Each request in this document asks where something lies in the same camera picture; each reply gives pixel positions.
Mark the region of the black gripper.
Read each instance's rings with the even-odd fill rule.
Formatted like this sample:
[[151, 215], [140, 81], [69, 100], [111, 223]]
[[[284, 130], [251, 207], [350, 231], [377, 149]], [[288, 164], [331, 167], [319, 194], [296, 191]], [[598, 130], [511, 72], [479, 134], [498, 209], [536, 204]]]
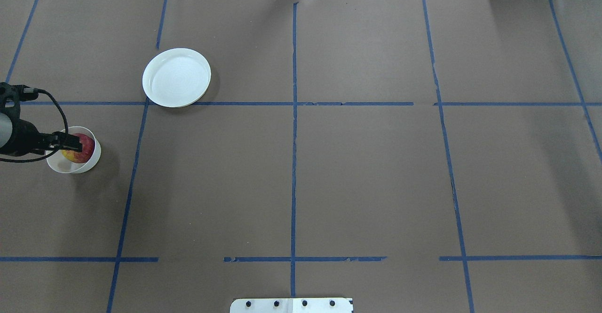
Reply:
[[51, 150], [67, 150], [83, 152], [81, 138], [74, 134], [53, 132], [45, 137], [38, 132], [36, 126], [25, 120], [11, 120], [12, 132], [8, 140], [8, 155], [21, 157], [26, 154], [42, 155]]

